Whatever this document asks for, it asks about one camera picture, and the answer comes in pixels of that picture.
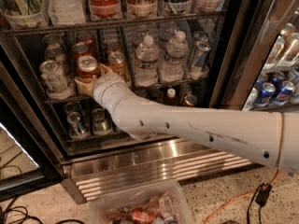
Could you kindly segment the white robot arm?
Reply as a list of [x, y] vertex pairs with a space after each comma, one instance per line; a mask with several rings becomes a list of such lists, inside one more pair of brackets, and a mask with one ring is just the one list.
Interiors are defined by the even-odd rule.
[[299, 173], [299, 114], [162, 105], [134, 94], [106, 66], [99, 78], [75, 77], [78, 90], [106, 109], [136, 140], [165, 133], [288, 173]]

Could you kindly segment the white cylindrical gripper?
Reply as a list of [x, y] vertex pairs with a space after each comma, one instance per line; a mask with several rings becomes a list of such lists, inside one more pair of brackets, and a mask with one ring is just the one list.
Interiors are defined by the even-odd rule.
[[76, 77], [75, 82], [81, 95], [92, 96], [95, 102], [112, 113], [123, 98], [135, 96], [135, 94], [111, 68], [101, 63], [100, 70], [101, 77], [96, 81], [95, 79], [82, 80]]

